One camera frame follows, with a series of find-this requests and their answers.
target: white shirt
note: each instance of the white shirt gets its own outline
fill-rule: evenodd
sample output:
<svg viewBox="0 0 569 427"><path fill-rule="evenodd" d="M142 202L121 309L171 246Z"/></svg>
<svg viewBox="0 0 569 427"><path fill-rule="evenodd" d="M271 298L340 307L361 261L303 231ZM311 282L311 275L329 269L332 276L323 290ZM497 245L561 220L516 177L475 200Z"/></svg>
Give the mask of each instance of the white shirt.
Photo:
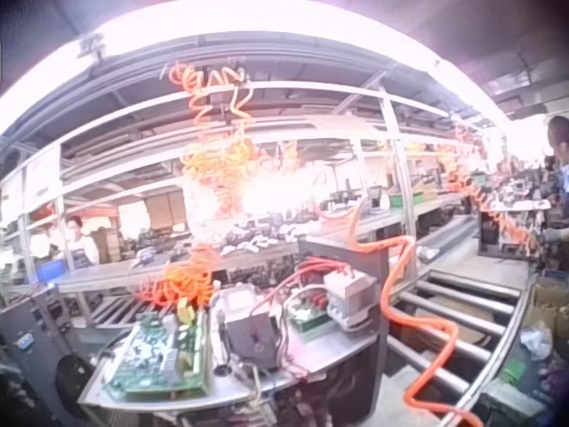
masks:
<svg viewBox="0 0 569 427"><path fill-rule="evenodd" d="M69 251L83 249L85 255L93 265L99 265L99 249L95 245L95 241L89 236L81 236L77 241L68 241Z"/></svg>

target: worker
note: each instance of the worker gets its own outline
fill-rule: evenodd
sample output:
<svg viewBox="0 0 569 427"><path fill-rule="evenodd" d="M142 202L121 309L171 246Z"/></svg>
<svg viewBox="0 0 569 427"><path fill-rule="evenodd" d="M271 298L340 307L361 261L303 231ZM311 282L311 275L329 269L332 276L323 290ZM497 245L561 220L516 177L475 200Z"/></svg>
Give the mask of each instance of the worker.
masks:
<svg viewBox="0 0 569 427"><path fill-rule="evenodd" d="M71 216L67 220L68 249L73 257L76 269L84 269L92 265L99 265L99 249L95 241L81 232L83 221L78 216Z"/></svg>
<svg viewBox="0 0 569 427"><path fill-rule="evenodd" d="M548 124L549 145L560 164L561 206L564 216L569 216L569 119L554 116ZM546 242L569 242L569 229L546 229L542 234Z"/></svg>

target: gray machine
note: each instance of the gray machine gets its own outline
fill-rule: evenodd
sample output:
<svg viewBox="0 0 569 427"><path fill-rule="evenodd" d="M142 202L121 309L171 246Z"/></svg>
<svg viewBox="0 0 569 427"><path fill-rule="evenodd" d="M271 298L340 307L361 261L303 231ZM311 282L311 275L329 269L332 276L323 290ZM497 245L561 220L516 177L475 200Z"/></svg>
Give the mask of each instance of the gray machine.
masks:
<svg viewBox="0 0 569 427"><path fill-rule="evenodd" d="M92 369L56 288L25 297L0 311L0 335L13 360L51 413L44 425L87 426L76 403Z"/></svg>

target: apron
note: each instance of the apron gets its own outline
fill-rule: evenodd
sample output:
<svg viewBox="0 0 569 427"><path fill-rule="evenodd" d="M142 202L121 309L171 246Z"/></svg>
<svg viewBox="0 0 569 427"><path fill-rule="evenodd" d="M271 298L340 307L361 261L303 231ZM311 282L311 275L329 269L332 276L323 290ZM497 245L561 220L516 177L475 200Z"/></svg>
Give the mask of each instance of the apron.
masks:
<svg viewBox="0 0 569 427"><path fill-rule="evenodd" d="M91 267L93 265L92 262L89 261L89 258L87 258L87 254L82 247L71 251L71 257L73 258L73 265L76 270Z"/></svg>

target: plastic bag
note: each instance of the plastic bag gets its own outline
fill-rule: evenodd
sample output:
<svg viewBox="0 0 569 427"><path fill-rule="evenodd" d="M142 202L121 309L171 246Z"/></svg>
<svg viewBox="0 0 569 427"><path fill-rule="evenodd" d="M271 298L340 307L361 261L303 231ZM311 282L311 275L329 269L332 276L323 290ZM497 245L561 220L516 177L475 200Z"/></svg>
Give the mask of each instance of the plastic bag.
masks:
<svg viewBox="0 0 569 427"><path fill-rule="evenodd" d="M551 330L541 320L535 326L522 329L520 340L532 354L532 360L544 360L553 348Z"/></svg>

